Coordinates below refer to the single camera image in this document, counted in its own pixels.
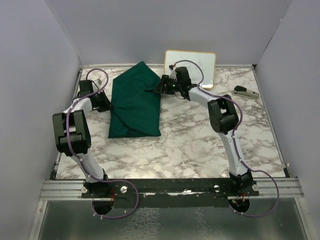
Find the green surgical cloth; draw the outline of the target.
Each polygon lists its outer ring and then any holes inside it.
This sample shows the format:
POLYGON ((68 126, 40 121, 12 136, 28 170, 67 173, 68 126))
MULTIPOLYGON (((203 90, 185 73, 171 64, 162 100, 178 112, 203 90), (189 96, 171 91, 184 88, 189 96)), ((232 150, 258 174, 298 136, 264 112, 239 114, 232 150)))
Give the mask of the green surgical cloth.
POLYGON ((108 138, 159 137, 160 77, 143 61, 113 79, 108 138))

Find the white board with frame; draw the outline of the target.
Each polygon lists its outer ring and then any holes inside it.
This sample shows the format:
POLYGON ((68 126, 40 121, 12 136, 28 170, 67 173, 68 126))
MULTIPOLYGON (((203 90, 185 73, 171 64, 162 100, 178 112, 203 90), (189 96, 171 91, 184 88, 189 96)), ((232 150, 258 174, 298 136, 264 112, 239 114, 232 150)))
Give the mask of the white board with frame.
POLYGON ((167 50, 164 58, 164 74, 170 75, 169 66, 176 63, 176 67, 186 67, 193 84, 198 84, 202 80, 200 70, 190 62, 180 62, 189 60, 196 63, 204 74, 204 80, 200 86, 204 89, 211 89, 214 86, 214 77, 216 69, 216 54, 213 52, 185 51, 185 50, 167 50))

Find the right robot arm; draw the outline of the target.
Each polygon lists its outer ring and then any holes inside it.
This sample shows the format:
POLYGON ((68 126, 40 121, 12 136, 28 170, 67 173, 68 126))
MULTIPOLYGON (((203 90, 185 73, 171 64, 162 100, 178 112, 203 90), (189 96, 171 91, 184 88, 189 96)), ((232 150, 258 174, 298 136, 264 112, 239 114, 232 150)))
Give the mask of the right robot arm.
POLYGON ((212 95, 199 84, 192 83, 185 66, 173 69, 171 75, 162 75, 153 92, 166 95, 180 93, 183 99, 207 108, 211 128, 220 136, 227 155, 230 191, 236 196, 252 193, 252 186, 256 182, 251 170, 244 163, 239 138, 236 135, 240 120, 231 97, 212 95))

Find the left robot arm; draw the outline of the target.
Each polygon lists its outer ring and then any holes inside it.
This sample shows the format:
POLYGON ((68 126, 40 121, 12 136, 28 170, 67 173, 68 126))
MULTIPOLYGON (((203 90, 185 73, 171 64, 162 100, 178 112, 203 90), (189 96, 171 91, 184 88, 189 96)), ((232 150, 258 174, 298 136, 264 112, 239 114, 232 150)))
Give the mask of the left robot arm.
POLYGON ((111 186, 106 182, 108 175, 91 151, 92 140, 86 115, 92 111, 111 111, 114 106, 103 90, 93 95, 98 89, 94 81, 81 80, 72 105, 63 112, 55 113, 52 123, 57 150, 71 157, 85 175, 82 191, 103 198, 110 193, 111 186))

